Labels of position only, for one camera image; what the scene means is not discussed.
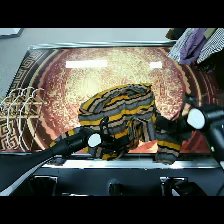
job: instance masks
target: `purple cloth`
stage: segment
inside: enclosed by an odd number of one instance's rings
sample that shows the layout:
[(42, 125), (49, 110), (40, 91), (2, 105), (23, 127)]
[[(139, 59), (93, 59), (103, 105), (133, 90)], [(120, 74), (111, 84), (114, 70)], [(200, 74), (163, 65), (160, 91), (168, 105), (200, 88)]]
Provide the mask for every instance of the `purple cloth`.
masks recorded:
[(207, 28), (194, 28), (191, 36), (180, 50), (180, 64), (191, 64), (196, 60), (207, 42), (204, 32)]

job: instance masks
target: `striped fabric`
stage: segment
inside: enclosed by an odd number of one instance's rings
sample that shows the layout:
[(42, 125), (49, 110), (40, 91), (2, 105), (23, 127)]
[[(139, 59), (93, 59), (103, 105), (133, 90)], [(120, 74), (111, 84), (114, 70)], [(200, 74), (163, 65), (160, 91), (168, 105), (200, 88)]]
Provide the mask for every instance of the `striped fabric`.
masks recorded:
[[(108, 116), (111, 135), (116, 139), (129, 139), (129, 144), (123, 152), (135, 149), (139, 140), (148, 142), (157, 139), (156, 160), (172, 164), (179, 155), (181, 142), (166, 133), (156, 132), (155, 122), (158, 114), (151, 84), (129, 84), (105, 90), (84, 102), (79, 109), (79, 121), (82, 126), (99, 131), (101, 120)], [(107, 154), (103, 151), (101, 148), (97, 154), (99, 158), (107, 160), (122, 154)]]
[(204, 45), (198, 57), (197, 63), (201, 63), (210, 55), (221, 51), (224, 48), (224, 28), (218, 28)]
[(180, 61), (180, 51), (186, 44), (188, 38), (191, 36), (195, 28), (187, 28), (183, 35), (177, 40), (176, 44), (172, 47), (171, 51), (168, 53), (168, 57), (179, 62)]

